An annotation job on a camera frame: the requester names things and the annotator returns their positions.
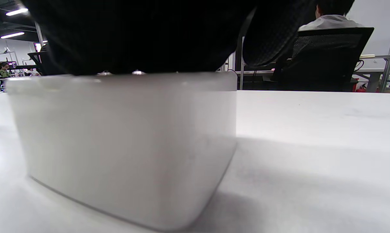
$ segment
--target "cable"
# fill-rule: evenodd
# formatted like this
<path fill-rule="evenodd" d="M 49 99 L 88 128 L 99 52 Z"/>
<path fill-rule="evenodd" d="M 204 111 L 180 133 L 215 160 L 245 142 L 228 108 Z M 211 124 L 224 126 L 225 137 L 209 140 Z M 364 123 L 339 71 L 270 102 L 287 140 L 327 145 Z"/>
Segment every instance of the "cable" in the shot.
<path fill-rule="evenodd" d="M 359 64 L 362 64 L 362 65 L 359 68 L 357 68 L 355 71 L 353 71 L 353 72 L 359 71 L 359 69 L 361 69 L 365 65 L 365 61 L 359 60 L 359 63 L 356 66 L 358 66 Z"/>

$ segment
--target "black fabric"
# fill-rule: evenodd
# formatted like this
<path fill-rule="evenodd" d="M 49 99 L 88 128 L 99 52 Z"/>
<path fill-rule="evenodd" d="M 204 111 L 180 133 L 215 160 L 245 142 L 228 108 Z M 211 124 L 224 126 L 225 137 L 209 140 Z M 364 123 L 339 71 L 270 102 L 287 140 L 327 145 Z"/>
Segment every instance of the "black fabric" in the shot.
<path fill-rule="evenodd" d="M 300 31 L 277 63 L 274 76 L 280 89 L 342 91 L 372 32 L 373 28 Z"/>
<path fill-rule="evenodd" d="M 75 75 L 215 71 L 245 38 L 245 61 L 262 65 L 291 41 L 312 0 L 22 0 L 54 60 Z"/>

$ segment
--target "office chair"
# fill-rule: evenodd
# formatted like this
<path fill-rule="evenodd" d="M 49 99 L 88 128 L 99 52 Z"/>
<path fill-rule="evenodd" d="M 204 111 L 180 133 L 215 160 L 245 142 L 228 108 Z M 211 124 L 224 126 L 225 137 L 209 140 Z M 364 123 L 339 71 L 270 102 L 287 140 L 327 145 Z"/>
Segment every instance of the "office chair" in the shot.
<path fill-rule="evenodd" d="M 35 62 L 38 71 L 43 76 L 60 75 L 66 73 L 52 62 L 49 52 L 28 53 L 28 56 Z"/>
<path fill-rule="evenodd" d="M 278 59 L 273 75 L 278 90 L 345 91 L 373 30 L 299 31 L 291 49 Z"/>

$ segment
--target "dark hair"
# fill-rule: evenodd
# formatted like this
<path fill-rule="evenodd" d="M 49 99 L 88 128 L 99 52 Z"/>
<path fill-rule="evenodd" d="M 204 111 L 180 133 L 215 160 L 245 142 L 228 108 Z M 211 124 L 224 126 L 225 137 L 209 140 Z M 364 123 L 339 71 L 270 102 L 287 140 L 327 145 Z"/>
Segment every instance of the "dark hair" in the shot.
<path fill-rule="evenodd" d="M 346 15 L 355 0 L 316 0 L 323 15 Z"/>
<path fill-rule="evenodd" d="M 8 62 L 0 62 L 0 69 L 2 69 L 2 67 L 4 67 L 5 65 L 8 65 Z"/>

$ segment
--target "ceiling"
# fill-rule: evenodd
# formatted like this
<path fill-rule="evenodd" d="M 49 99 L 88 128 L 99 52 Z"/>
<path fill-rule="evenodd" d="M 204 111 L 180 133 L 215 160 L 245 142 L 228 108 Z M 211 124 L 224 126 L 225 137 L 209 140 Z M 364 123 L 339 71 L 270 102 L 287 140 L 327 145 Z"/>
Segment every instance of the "ceiling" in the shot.
<path fill-rule="evenodd" d="M 6 15 L 7 12 L 17 9 L 19 6 L 14 0 L 0 0 L 0 37 L 23 31 L 25 34 L 10 39 L 38 42 L 35 23 L 29 15 Z"/>

